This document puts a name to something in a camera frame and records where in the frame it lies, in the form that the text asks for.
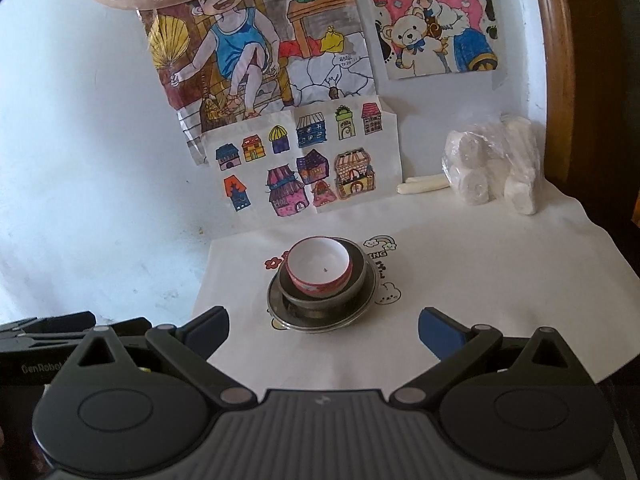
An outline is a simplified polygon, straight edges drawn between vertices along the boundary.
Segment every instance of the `drawing of girl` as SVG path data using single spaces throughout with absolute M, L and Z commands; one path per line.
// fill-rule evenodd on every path
M 452 38 L 456 65 L 460 72 L 469 70 L 493 70 L 498 59 L 489 46 L 484 34 L 471 27 L 469 16 L 462 9 L 449 7 L 439 0 L 412 0 L 406 14 L 413 14 L 415 9 L 424 12 L 425 20 L 436 20 L 442 33 L 438 39 L 445 43 Z M 448 68 L 447 61 L 442 61 Z

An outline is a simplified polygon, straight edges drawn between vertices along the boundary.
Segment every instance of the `colored drawing of houses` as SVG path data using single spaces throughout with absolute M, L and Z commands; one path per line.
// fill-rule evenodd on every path
M 334 192 L 331 191 L 331 187 L 324 180 L 318 180 L 313 184 L 311 191 L 314 194 L 314 206 L 316 207 L 329 204 L 335 200 Z
M 216 160 L 220 165 L 220 171 L 230 170 L 242 164 L 238 149 L 232 144 L 220 146 L 216 150 Z
M 238 180 L 238 177 L 231 175 L 225 179 L 225 192 L 231 199 L 236 211 L 249 207 L 249 197 L 246 195 L 246 186 Z
M 338 123 L 338 139 L 348 139 L 356 134 L 353 125 L 353 113 L 347 106 L 338 106 L 335 111 L 335 120 Z
M 311 150 L 305 156 L 297 158 L 296 166 L 300 179 L 305 184 L 312 184 L 329 176 L 329 161 L 316 150 Z
M 341 200 L 376 189 L 371 157 L 363 148 L 340 153 L 335 157 L 335 187 Z
M 242 152 L 244 153 L 244 160 L 247 162 L 266 155 L 262 141 L 257 135 L 247 137 L 242 141 Z
M 269 170 L 267 186 L 269 202 L 278 216 L 291 216 L 309 206 L 305 186 L 293 174 L 288 164 Z
M 318 142 L 326 141 L 326 127 L 324 115 L 320 112 L 300 117 L 296 126 L 298 134 L 298 146 L 304 148 Z
M 269 132 L 269 141 L 273 148 L 273 153 L 282 153 L 289 151 L 289 137 L 284 127 L 277 124 Z
M 362 124 L 364 134 L 369 135 L 382 129 L 382 115 L 376 103 L 364 103 L 362 105 Z

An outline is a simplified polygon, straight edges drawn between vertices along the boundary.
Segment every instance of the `anime girl drawing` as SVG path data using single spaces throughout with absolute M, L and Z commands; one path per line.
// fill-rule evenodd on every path
M 215 17 L 198 48 L 193 62 L 171 76 L 172 86 L 178 86 L 198 73 L 216 53 L 218 69 L 223 78 L 230 80 L 225 114 L 232 114 L 242 105 L 238 88 L 244 78 L 244 118 L 260 113 L 255 110 L 255 99 L 265 73 L 278 71 L 278 37 L 271 20 L 255 7 L 241 8 L 243 0 L 197 0 L 192 2 L 192 14 Z
M 452 8 L 439 0 L 411 0 L 405 15 L 423 15 L 431 25 L 433 20 L 441 29 L 438 38 L 445 49 L 453 47 L 457 72 L 493 70 L 498 59 L 484 34 L 471 27 L 469 16 L 463 9 Z M 446 72 L 450 72 L 447 59 L 441 56 Z

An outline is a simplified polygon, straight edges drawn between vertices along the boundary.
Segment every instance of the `drawn table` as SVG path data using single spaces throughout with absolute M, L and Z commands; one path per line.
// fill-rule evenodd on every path
M 295 0 L 289 3 L 289 9 L 287 9 L 287 17 L 293 25 L 293 33 L 296 37 L 296 41 L 300 46 L 302 57 L 311 57 L 311 49 L 306 40 L 306 27 L 305 18 L 325 12 L 326 10 L 337 9 L 344 7 L 345 5 L 355 4 L 355 0 L 313 0 L 306 4 L 301 4 Z

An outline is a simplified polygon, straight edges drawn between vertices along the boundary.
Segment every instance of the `teddy bear drawing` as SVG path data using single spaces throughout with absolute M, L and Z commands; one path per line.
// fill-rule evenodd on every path
M 412 75 L 441 74 L 447 71 L 442 62 L 446 45 L 433 37 L 428 23 L 420 9 L 398 18 L 393 25 L 385 25 L 382 35 L 391 41 L 396 49 L 398 68 L 410 70 Z

